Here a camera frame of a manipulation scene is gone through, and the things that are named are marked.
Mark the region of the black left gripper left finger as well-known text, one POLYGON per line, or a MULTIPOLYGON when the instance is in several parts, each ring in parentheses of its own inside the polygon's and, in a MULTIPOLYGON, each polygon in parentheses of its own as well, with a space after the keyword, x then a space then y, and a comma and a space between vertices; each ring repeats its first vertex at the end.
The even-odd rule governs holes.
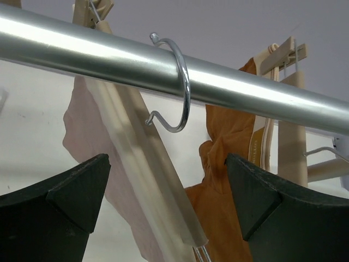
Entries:
POLYGON ((111 165, 107 154, 1 195, 1 261, 82 261, 111 165))

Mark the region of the beige hanger with pink underwear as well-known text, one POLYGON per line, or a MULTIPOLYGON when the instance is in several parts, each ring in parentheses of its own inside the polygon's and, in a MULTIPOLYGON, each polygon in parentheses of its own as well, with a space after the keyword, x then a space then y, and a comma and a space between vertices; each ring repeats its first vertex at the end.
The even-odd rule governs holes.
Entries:
POLYGON ((184 57, 176 43, 150 34, 155 46, 167 45, 176 60, 184 92, 180 122, 171 126, 158 111, 148 111, 140 92, 132 87, 87 79, 127 178, 165 261, 210 261, 208 239, 198 221, 167 150, 154 125, 168 132, 182 131, 190 111, 190 82, 184 57))

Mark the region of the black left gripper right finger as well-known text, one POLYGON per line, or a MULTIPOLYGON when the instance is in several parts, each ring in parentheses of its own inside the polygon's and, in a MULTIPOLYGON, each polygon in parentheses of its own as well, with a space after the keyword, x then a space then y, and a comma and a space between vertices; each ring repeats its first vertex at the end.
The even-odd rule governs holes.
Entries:
POLYGON ((226 158, 242 232, 254 261, 348 261, 348 199, 226 158))

